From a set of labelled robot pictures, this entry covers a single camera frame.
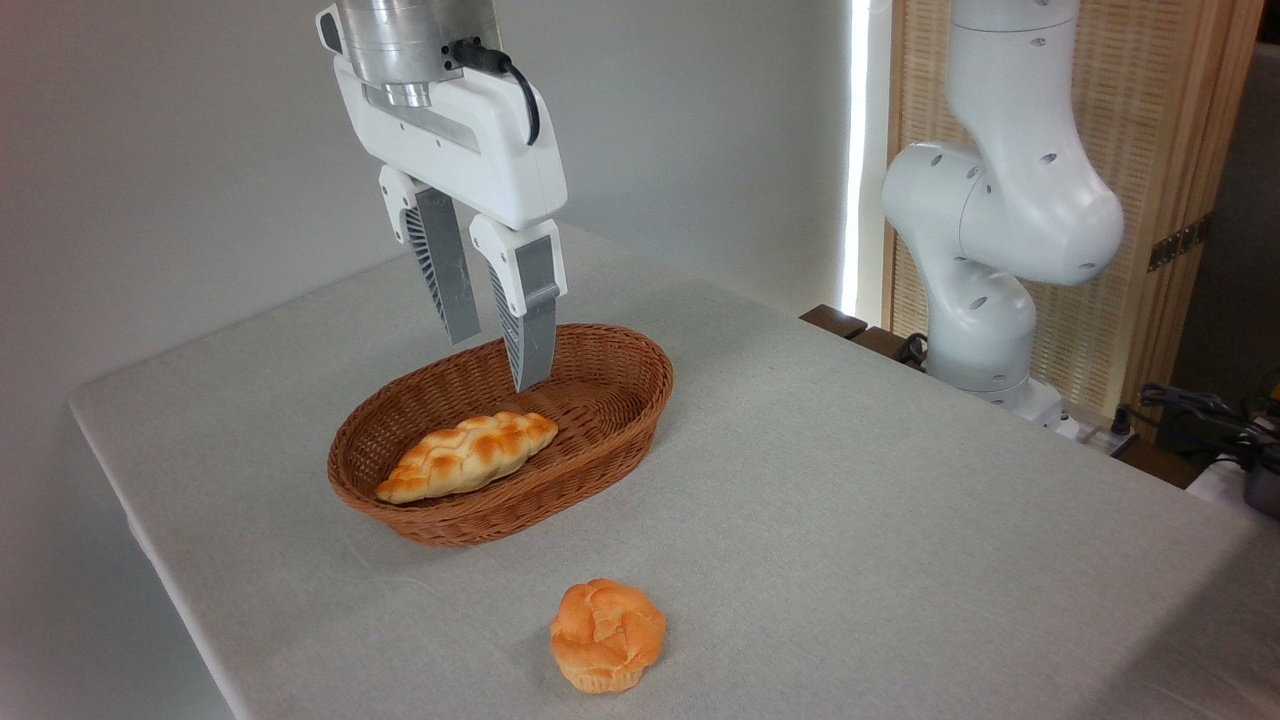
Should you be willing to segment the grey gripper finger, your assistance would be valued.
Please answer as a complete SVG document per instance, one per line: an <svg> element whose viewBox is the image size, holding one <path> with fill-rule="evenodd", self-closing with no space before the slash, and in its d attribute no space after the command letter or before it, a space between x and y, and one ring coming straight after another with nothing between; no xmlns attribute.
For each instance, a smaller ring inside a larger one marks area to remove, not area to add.
<svg viewBox="0 0 1280 720"><path fill-rule="evenodd" d="M474 337L481 327L453 199L390 165L379 184L396 238L412 249L451 342Z"/></svg>
<svg viewBox="0 0 1280 720"><path fill-rule="evenodd" d="M489 217L468 232L485 258L518 392L549 375L556 351L556 302L567 291L559 228L553 220L525 231Z"/></svg>

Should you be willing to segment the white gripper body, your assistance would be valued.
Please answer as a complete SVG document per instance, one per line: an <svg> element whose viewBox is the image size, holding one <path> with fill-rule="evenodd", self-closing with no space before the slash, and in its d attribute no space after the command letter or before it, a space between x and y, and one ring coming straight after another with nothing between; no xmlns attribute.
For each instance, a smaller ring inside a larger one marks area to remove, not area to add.
<svg viewBox="0 0 1280 720"><path fill-rule="evenodd" d="M463 65L500 51L492 5L332 5L316 17L361 145L374 158L512 229L566 204L541 96L509 72Z"/></svg>

